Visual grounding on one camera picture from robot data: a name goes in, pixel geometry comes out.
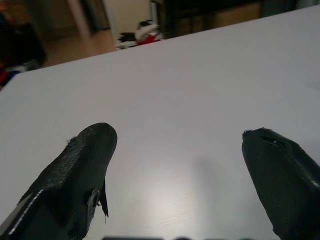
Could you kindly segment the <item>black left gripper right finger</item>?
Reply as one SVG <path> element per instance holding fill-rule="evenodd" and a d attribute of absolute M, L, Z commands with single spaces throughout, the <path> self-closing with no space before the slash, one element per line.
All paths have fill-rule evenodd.
<path fill-rule="evenodd" d="M 320 166 L 293 140 L 268 128 L 242 134 L 258 198 L 281 240 L 320 238 Z"/>

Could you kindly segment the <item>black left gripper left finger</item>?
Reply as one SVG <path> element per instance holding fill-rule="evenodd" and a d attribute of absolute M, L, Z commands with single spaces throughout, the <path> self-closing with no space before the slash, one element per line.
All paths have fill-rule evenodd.
<path fill-rule="evenodd" d="M 95 123 L 73 137 L 0 226 L 3 240 L 81 240 L 97 206 L 108 215 L 106 172 L 116 130 Z"/>

